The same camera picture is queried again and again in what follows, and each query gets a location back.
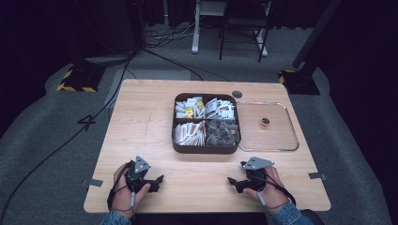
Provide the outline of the pile of white orange sachets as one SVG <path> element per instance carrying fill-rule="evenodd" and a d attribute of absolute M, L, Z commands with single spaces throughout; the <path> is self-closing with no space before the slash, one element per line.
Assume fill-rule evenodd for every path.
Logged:
<path fill-rule="evenodd" d="M 206 128 L 205 122 L 178 124 L 174 129 L 174 142 L 178 145 L 197 145 L 205 144 Z"/>

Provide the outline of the black slanted stand post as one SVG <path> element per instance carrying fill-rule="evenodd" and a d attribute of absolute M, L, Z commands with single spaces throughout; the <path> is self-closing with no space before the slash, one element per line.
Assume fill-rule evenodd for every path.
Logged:
<path fill-rule="evenodd" d="M 331 0 L 328 4 L 327 8 L 323 12 L 316 26 L 314 27 L 312 33 L 309 35 L 304 45 L 298 52 L 295 60 L 292 63 L 293 68 L 299 68 L 300 65 L 305 61 L 306 57 L 310 54 L 311 49 L 316 43 L 317 39 L 320 37 L 322 31 L 327 26 L 330 18 L 334 14 L 337 7 L 340 5 L 342 0 Z"/>

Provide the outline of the person's right hand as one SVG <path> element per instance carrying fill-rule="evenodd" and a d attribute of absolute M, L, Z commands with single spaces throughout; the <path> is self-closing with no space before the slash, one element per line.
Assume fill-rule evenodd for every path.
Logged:
<path fill-rule="evenodd" d="M 268 175 L 267 180 L 269 182 L 277 184 L 278 186 L 283 188 L 283 183 L 278 175 L 277 170 L 274 167 L 265 168 L 265 172 Z M 289 203 L 288 197 L 281 190 L 277 189 L 271 184 L 266 184 L 264 189 L 261 191 L 261 196 L 266 203 L 264 208 L 270 214 L 278 212 Z"/>

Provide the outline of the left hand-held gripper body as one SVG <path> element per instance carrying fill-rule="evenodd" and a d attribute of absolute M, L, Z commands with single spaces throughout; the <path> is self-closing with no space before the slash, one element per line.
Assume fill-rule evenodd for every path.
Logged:
<path fill-rule="evenodd" d="M 151 165 L 142 157 L 137 156 L 135 160 L 128 163 L 128 171 L 125 174 L 127 185 L 130 191 L 138 193 L 145 184 L 160 185 L 156 180 L 145 180 L 145 175 L 151 168 Z"/>

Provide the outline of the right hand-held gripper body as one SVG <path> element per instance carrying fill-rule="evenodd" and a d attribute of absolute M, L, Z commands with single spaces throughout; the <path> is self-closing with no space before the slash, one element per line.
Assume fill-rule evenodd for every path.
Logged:
<path fill-rule="evenodd" d="M 247 177 L 241 185 L 254 190 L 262 190 L 267 183 L 265 168 L 273 166 L 274 162 L 260 157 L 250 157 L 247 161 L 241 161 L 240 164 Z"/>

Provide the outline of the pile of white yellow packets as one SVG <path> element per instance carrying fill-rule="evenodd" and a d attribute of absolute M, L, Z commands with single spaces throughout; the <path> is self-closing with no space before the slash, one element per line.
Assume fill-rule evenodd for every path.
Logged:
<path fill-rule="evenodd" d="M 176 102 L 175 112 L 176 118 L 201 119 L 205 117 L 205 104 L 201 97 L 189 97 Z"/>

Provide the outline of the pile of white red-print packets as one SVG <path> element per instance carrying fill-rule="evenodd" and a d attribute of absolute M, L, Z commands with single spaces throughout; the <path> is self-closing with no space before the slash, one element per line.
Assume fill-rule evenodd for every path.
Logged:
<path fill-rule="evenodd" d="M 206 119 L 229 120 L 235 118 L 235 104 L 229 100 L 213 98 L 205 105 Z"/>

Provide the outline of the grey flat stand foot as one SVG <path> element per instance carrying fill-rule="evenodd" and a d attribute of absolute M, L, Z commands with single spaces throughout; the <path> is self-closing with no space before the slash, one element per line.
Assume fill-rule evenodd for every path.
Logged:
<path fill-rule="evenodd" d="M 84 62 L 90 66 L 112 67 L 128 62 L 133 54 L 106 54 L 100 56 L 86 57 Z"/>

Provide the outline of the clear lid with gold knob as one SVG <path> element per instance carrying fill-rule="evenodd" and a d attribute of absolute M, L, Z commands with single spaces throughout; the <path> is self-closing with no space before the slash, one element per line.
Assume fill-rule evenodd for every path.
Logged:
<path fill-rule="evenodd" d="M 243 151 L 295 151 L 299 140 L 287 108 L 280 102 L 242 101 L 237 104 L 239 147 Z"/>

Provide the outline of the brown four-compartment box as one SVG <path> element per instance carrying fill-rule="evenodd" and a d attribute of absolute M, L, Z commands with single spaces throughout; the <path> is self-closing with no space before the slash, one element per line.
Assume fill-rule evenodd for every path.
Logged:
<path fill-rule="evenodd" d="M 178 145 L 177 143 L 174 142 L 174 129 L 178 124 L 185 124 L 189 122 L 193 123 L 198 123 L 201 121 L 205 122 L 205 127 L 206 127 L 206 122 L 210 120 L 222 120 L 222 119 L 206 119 L 201 118 L 201 119 L 190 119 L 190 118 L 176 118 L 176 112 L 175 112 L 175 105 L 177 101 L 184 101 L 187 100 L 188 98 L 194 98 L 194 97 L 201 97 L 204 101 L 204 104 L 206 105 L 210 100 L 213 98 L 218 98 L 218 99 L 224 99 L 224 100 L 229 100 L 235 104 L 235 118 L 234 119 L 229 119 L 229 120 L 235 120 L 239 126 L 239 121 L 238 121 L 238 115 L 237 115 L 237 103 L 235 99 L 229 95 L 222 95 L 222 94 L 197 94 L 197 93 L 181 93 L 178 94 L 175 97 L 175 103 L 174 103 L 174 117 L 173 117 L 173 124 L 172 124 L 172 142 L 173 142 L 173 147 L 178 153 L 182 154 L 222 154 L 222 155 L 228 155 L 228 154 L 233 154 L 237 151 L 237 146 L 232 145 L 232 146 L 216 146 L 216 145 L 207 145 L 206 144 L 206 139 L 205 139 L 205 144 L 202 146 L 197 146 L 197 145 Z"/>

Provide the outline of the person's left hand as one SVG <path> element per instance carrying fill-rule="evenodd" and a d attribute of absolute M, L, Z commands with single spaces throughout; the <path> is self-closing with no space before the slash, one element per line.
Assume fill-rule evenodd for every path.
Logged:
<path fill-rule="evenodd" d="M 121 165 L 114 173 L 115 195 L 111 209 L 119 215 L 131 219 L 138 211 L 140 203 L 145 198 L 151 188 L 150 184 L 145 184 L 142 189 L 135 194 L 134 206 L 131 206 L 131 191 L 127 187 L 125 165 Z"/>

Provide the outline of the yellow-black striped stand base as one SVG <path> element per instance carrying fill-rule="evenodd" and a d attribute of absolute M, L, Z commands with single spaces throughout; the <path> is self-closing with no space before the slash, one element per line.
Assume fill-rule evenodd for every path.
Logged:
<path fill-rule="evenodd" d="M 306 77 L 300 71 L 284 69 L 278 72 L 278 80 L 290 95 L 319 95 L 320 92 L 312 77 Z"/>
<path fill-rule="evenodd" d="M 80 68 L 71 66 L 56 90 L 95 93 L 99 90 L 104 71 L 104 67 L 89 66 Z"/>

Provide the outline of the white desk frame leg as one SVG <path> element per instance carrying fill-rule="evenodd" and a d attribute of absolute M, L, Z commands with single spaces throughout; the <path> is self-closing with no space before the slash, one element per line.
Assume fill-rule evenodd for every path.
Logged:
<path fill-rule="evenodd" d="M 200 0 L 195 0 L 195 10 L 194 10 L 194 31 L 191 44 L 191 52 L 197 54 L 199 52 L 199 22 L 200 22 Z"/>
<path fill-rule="evenodd" d="M 265 42 L 264 42 L 265 37 L 266 37 L 265 30 L 264 29 L 260 29 L 258 31 L 254 31 L 253 34 L 254 34 L 255 41 L 257 43 L 259 52 L 261 53 L 261 56 L 262 57 L 267 57 L 268 56 L 268 51 L 267 51 L 267 48 L 266 48 Z"/>

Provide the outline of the black metal frame stand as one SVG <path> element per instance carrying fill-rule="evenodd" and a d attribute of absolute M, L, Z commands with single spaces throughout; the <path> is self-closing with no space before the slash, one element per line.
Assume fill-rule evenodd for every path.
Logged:
<path fill-rule="evenodd" d="M 225 32 L 227 29 L 235 30 L 265 30 L 265 46 L 268 32 L 272 28 L 271 14 L 276 0 L 226 0 L 220 31 L 221 46 L 219 59 L 222 60 L 223 47 L 227 42 Z M 258 62 L 263 57 L 259 52 Z"/>

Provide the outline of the pile of dark clear packets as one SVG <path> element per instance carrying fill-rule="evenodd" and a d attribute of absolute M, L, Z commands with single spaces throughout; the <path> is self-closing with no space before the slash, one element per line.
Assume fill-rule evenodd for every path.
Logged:
<path fill-rule="evenodd" d="M 206 122 L 206 144 L 232 146 L 240 142 L 239 126 L 235 120 L 210 120 Z"/>

